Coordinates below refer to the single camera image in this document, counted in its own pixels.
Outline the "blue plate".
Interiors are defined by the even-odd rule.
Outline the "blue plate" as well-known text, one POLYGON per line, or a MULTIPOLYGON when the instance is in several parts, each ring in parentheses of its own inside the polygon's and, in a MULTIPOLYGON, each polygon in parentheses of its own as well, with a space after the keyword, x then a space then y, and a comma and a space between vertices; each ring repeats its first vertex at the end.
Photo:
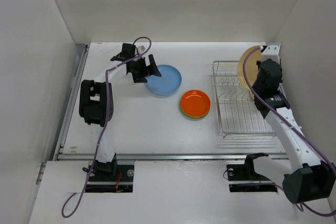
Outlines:
POLYGON ((156 95, 171 95, 182 83, 181 73, 171 65, 158 65, 161 77, 149 76, 147 78, 147 89, 156 95))

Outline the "orange plate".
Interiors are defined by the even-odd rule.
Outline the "orange plate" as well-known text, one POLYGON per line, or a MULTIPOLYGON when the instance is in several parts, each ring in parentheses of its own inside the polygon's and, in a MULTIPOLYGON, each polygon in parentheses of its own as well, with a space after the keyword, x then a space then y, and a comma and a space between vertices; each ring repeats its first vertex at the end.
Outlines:
POLYGON ((180 99, 180 108, 184 110, 210 110, 211 101, 209 96, 201 90, 188 90, 180 99))

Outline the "green plate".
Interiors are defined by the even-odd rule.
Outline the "green plate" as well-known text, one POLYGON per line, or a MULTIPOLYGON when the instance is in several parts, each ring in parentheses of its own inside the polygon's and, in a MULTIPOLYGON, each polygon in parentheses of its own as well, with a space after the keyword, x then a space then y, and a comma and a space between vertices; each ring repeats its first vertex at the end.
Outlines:
POLYGON ((205 116, 207 116, 207 114, 204 115, 197 115, 197 116, 193 116, 193 115, 189 115, 189 114, 184 114, 186 117, 191 118, 191 119, 202 119, 205 116))
POLYGON ((181 111, 182 111, 183 114, 189 114, 189 115, 193 115, 193 116, 204 115, 204 114, 209 113, 209 109, 205 109, 205 110, 200 110, 200 109, 184 110, 183 108, 181 108, 181 111))

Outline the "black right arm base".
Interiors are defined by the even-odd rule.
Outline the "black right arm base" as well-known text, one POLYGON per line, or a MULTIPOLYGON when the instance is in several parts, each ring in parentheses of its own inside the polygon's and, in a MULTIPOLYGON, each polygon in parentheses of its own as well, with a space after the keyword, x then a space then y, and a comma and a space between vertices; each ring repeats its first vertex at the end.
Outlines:
POLYGON ((277 186, 263 175, 257 174, 253 161, 268 157, 266 153, 249 154, 243 163, 228 163, 223 177, 229 181, 231 193, 277 193, 277 186))

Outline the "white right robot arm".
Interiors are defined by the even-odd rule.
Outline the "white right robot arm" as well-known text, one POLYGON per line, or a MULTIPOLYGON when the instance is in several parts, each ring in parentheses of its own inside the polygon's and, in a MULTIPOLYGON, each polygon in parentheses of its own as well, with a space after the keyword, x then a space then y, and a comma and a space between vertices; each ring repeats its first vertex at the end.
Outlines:
POLYGON ((254 104, 263 119, 272 127, 284 147, 291 169, 278 164, 267 154, 247 156, 243 166, 246 177, 254 179, 263 175, 282 186, 287 199, 303 203, 330 196, 335 183, 335 166, 303 135, 293 117, 289 102, 279 91, 282 68, 267 59, 258 61, 254 78, 248 79, 243 61, 243 76, 254 95, 254 104))

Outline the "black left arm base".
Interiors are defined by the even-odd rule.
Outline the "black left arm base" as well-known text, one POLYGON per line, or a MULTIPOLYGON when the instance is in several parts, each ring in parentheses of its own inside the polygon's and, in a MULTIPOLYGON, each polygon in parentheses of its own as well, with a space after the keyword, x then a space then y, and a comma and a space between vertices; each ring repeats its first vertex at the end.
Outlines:
POLYGON ((133 164, 118 164, 116 157, 111 162, 95 161, 86 193, 132 193, 133 164))

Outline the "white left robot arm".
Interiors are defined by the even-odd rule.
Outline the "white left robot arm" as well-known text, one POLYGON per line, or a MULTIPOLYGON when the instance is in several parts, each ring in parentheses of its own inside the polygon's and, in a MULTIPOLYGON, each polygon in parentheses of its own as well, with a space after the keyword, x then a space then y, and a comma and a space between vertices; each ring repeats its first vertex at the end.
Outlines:
POLYGON ((102 164, 99 174, 106 180, 114 179, 118 172, 118 168, 111 163, 115 150, 103 139, 114 113, 113 87, 128 74, 134 83, 146 83, 149 76, 162 76, 152 54, 148 56, 149 64, 146 64, 145 54, 150 48, 151 45, 145 47, 123 43, 121 51, 110 59, 100 74, 81 82, 79 115, 90 129, 96 144, 94 159, 102 164))

